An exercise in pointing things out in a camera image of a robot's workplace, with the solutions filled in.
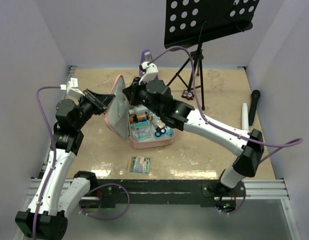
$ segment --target white wall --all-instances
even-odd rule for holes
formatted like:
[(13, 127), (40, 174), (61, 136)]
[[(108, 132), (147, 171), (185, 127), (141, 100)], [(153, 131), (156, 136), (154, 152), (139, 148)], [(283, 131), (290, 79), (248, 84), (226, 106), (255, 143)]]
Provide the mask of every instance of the white wall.
[[(66, 61), (81, 67), (136, 67), (141, 52), (164, 51), (166, 0), (35, 0)], [(254, 27), (203, 45), (210, 67), (246, 66), (284, 0), (261, 0)], [(179, 67), (174, 52), (156, 63)]]
[[(13, 238), (31, 176), (47, 153), (36, 90), (66, 81), (67, 65), (33, 0), (0, 0), (0, 240)], [(42, 94), (49, 119), (61, 93)]]
[(271, 160), (276, 177), (286, 181), (301, 239), (309, 240), (309, 0), (285, 0), (282, 7), (247, 73), (261, 91), (258, 114), (266, 141), (304, 138)]

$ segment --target case lid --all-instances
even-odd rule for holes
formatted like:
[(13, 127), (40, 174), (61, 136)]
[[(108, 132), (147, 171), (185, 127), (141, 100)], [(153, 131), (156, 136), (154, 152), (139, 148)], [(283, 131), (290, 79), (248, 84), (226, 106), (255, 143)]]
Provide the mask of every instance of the case lid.
[(124, 77), (120, 74), (116, 77), (111, 94), (114, 100), (105, 112), (105, 125), (122, 139), (129, 137), (129, 102), (123, 93), (126, 87)]

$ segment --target round hole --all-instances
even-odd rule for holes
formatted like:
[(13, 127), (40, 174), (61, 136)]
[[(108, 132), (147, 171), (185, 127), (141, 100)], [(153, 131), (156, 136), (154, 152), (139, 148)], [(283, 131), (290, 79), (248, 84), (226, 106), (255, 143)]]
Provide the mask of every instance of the round hole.
[(185, 29), (185, 28), (186, 28), (186, 24), (185, 24), (185, 23), (182, 23), (182, 24), (180, 25), (180, 29), (183, 30), (183, 29)]
[(195, 8), (193, 11), (192, 11), (192, 15), (197, 15), (197, 13), (198, 13), (198, 9), (197, 8)]
[(181, 14), (181, 17), (184, 19), (187, 15), (188, 15), (188, 13), (187, 13), (186, 11), (184, 11), (184, 12)]
[(171, 3), (171, 8), (172, 8), (172, 9), (175, 9), (175, 8), (177, 7), (177, 5), (178, 5), (177, 1), (173, 1), (173, 2)]
[(171, 17), (170, 17), (170, 21), (173, 22), (174, 20), (176, 20), (176, 18), (177, 18), (177, 15), (172, 14)]

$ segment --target wooden table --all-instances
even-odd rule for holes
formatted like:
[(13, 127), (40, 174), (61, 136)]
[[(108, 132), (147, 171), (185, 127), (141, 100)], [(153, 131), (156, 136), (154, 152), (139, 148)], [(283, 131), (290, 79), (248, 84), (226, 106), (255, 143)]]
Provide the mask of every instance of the wooden table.
[[(177, 69), (160, 68), (159, 79), (167, 84)], [(110, 93), (118, 74), (122, 74), (129, 86), (138, 69), (77, 69), (79, 88), (86, 88), (100, 94)], [(182, 71), (183, 79), (188, 80), (190, 70)], [(241, 109), (243, 103), (250, 105), (251, 90), (243, 69), (204, 69), (204, 113), (234, 128), (241, 128)], [(196, 101), (181, 98), (185, 89), (176, 79), (171, 85), (175, 99), (196, 106)], [(252, 128), (261, 130), (258, 115)], [(148, 149), (133, 149), (129, 141), (122, 141), (105, 125), (104, 116), (92, 116), (82, 128), (84, 139), (68, 178), (77, 171), (92, 171), (98, 178), (107, 179), (217, 179), (235, 156), (225, 148), (201, 136), (184, 131), (175, 131), (172, 145)], [(128, 172), (129, 156), (151, 157), (149, 175)], [(258, 168), (256, 179), (274, 179), (270, 160)]]

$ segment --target black music stand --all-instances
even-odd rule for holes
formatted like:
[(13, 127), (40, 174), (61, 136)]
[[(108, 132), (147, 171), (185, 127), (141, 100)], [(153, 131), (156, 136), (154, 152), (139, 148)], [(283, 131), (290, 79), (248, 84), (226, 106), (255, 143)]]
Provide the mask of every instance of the black music stand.
[[(197, 45), (191, 52), (197, 76), (200, 75), (202, 110), (205, 110), (202, 45), (205, 42), (228, 35), (244, 32), (253, 27), (252, 19), (259, 0), (166, 0), (164, 47)], [(179, 77), (186, 90), (182, 97), (193, 100), (193, 79), (189, 83), (182, 79), (180, 72), (190, 62), (185, 61), (179, 71), (167, 84)]]

